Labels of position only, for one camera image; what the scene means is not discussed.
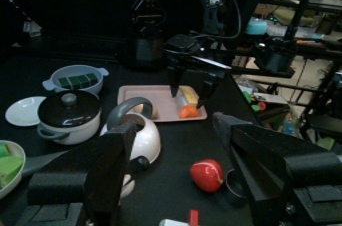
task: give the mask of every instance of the green object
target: green object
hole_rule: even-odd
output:
[[[71,89],[71,84],[67,78],[59,78],[59,86],[66,89]]]
[[[259,108],[258,105],[251,105],[251,108],[253,108],[253,110],[254,110],[255,112],[261,110],[261,108]]]
[[[98,83],[98,81],[99,81],[96,76],[95,76],[95,74],[94,73],[88,73],[88,74],[86,74],[86,76],[87,76],[87,78],[90,80],[91,86],[94,86]]]
[[[331,150],[334,143],[335,143],[335,140],[333,138],[325,137],[325,138],[319,139],[315,144],[319,147],[325,148],[326,150]]]
[[[5,143],[0,143],[0,158],[11,156]]]
[[[78,78],[80,82],[80,88],[87,88],[91,86],[90,79],[84,75],[78,76]]]
[[[74,77],[68,77],[70,83],[71,83],[71,89],[78,90],[80,89],[80,81],[79,81],[79,77],[74,76]]]
[[[23,166],[23,161],[23,158],[17,156],[0,158],[0,189],[15,179]]]
[[[243,91],[242,93],[243,93],[243,96],[245,96],[247,102],[251,103],[251,96],[250,96],[249,92]]]

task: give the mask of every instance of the kettle handle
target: kettle handle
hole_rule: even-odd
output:
[[[128,111],[139,104],[143,104],[142,115],[151,119],[152,116],[152,103],[143,97],[134,97],[123,101],[111,111],[110,116],[107,118],[107,129],[112,129],[119,126],[120,120],[123,116],[128,113]]]

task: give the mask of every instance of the lid handle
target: lid handle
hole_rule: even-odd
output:
[[[78,97],[76,97],[76,95],[72,94],[72,93],[67,93],[67,94],[64,94],[64,95],[62,96],[62,102],[63,102],[63,104],[64,104],[67,107],[75,105],[75,104],[76,104],[76,101],[78,101]]]

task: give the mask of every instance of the white plate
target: white plate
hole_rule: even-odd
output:
[[[5,112],[7,121],[16,126],[37,125],[37,108],[44,99],[46,97],[36,96],[13,103]]]

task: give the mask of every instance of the white bowl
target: white bowl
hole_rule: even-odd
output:
[[[15,156],[19,156],[23,158],[23,165],[21,165],[21,168],[17,172],[17,175],[16,177],[12,179],[12,181],[7,184],[7,186],[0,189],[0,199],[4,198],[8,193],[15,189],[15,187],[17,186],[20,180],[21,180],[21,172],[23,172],[23,168],[25,166],[25,160],[27,160],[27,156],[25,156],[25,152],[24,152],[24,149],[21,148],[21,146],[15,143],[15,142],[11,142],[11,141],[4,141],[4,140],[0,140],[0,143],[5,143],[7,144],[7,147],[8,147],[8,150],[9,150],[9,153]]]
[[[16,126],[37,125],[37,108],[44,99],[43,96],[35,96],[15,102],[5,111],[7,121]]]
[[[110,73],[104,68],[95,68],[88,65],[71,65],[71,66],[60,68],[59,70],[56,70],[52,73],[51,78],[48,80],[43,81],[43,86],[48,91],[51,91],[51,90],[55,90],[55,92],[66,91],[68,89],[60,87],[59,82],[58,82],[59,79],[63,77],[79,76],[79,75],[84,75],[88,73],[95,74],[95,76],[98,78],[98,83],[95,85],[92,85],[91,87],[87,87],[87,88],[83,88],[79,90],[87,91],[87,92],[98,95],[102,90],[102,86],[103,86],[103,77],[108,76]]]

